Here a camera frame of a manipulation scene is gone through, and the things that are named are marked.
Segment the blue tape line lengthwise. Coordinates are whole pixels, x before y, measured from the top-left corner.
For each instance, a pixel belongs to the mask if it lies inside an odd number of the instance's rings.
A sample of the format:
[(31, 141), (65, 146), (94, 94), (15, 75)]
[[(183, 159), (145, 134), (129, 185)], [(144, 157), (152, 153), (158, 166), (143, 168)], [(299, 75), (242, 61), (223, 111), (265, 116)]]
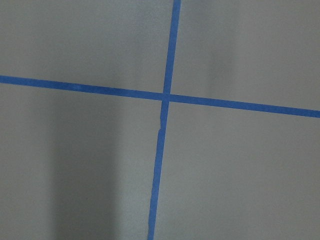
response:
[(177, 37), (178, 37), (180, 11), (181, 11), (181, 1), (174, 0), (172, 5), (165, 75), (164, 75), (162, 100), (161, 100), (161, 108), (160, 108), (160, 127), (157, 135), (156, 153), (155, 153), (155, 160), (154, 160), (152, 189), (151, 189), (149, 215), (148, 215), (147, 240), (153, 240), (155, 236), (156, 217), (157, 217), (157, 209), (158, 209), (158, 199), (159, 199), (159, 191), (160, 191), (168, 113), (169, 113), (169, 106), (170, 106), (170, 94), (171, 94), (172, 78), (173, 78), (174, 64), (175, 64), (175, 53), (176, 53), (176, 44), (177, 44)]

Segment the blue tape line crosswise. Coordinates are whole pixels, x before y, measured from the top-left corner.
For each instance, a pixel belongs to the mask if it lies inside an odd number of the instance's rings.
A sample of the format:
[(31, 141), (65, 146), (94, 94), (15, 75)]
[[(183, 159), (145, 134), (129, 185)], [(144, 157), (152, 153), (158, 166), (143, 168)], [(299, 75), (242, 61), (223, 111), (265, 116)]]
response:
[(168, 94), (168, 93), (165, 94), (160, 92), (112, 88), (112, 87), (95, 86), (95, 85), (87, 85), (87, 84), (79, 84), (79, 83), (40, 80), (40, 79), (33, 79), (33, 78), (23, 78), (23, 77), (4, 76), (4, 75), (0, 77), (0, 82), (2, 84), (91, 93), (91, 94), (99, 94), (99, 95), (111, 95), (111, 96), (120, 96), (120, 97), (155, 100), (155, 101), (167, 100), (173, 103), (184, 103), (184, 104), (191, 104), (191, 105), (230, 108), (230, 109), (237, 109), (237, 110), (293, 115), (293, 116), (310, 117), (310, 118), (320, 117), (320, 112), (318, 110), (312, 110), (312, 109), (258, 104), (258, 103), (223, 100), (223, 99), (213, 99), (213, 98), (205, 98), (205, 97), (195, 97), (195, 96), (187, 96), (187, 95), (176, 95), (176, 94)]

